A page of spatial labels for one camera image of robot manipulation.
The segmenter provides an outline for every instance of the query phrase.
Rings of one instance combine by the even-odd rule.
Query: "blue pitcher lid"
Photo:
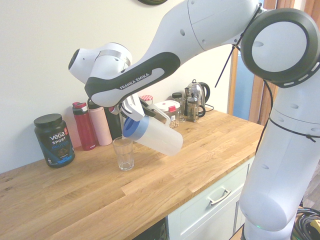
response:
[[[140,121],[135,121],[127,117],[124,122],[122,134],[133,141],[139,140],[147,131],[149,116],[144,116]]]

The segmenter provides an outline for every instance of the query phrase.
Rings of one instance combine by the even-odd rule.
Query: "red water bottle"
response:
[[[72,105],[72,111],[82,148],[85,151],[92,150],[96,146],[96,139],[90,122],[87,104],[85,102],[80,103],[77,101],[72,103]]]

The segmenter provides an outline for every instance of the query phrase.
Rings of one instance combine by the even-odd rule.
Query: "white cabinet door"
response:
[[[229,240],[234,233],[238,194],[228,204],[195,229],[185,240]]]
[[[249,159],[170,213],[166,218],[169,239],[229,240],[244,221],[237,202],[252,161]]]

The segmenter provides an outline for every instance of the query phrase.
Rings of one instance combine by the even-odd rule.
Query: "pink water bottle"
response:
[[[107,146],[112,143],[105,109],[92,101],[88,102],[89,115],[92,120],[93,128],[98,138],[100,146]]]
[[[90,122],[88,113],[88,107],[85,102],[74,102],[72,103],[72,111],[78,129],[80,142],[83,150],[89,151],[95,148],[96,139],[93,127]]]

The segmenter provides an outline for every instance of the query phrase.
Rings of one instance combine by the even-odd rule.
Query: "cabinet handle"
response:
[[[212,200],[210,197],[208,197],[208,199],[210,200],[210,204],[211,206],[217,204],[217,203],[220,203],[222,200],[224,200],[226,197],[228,197],[230,195],[232,191],[231,190],[227,190],[224,188],[224,192],[223,193],[226,193],[225,195],[223,195],[222,197],[220,197],[218,200],[214,201]]]

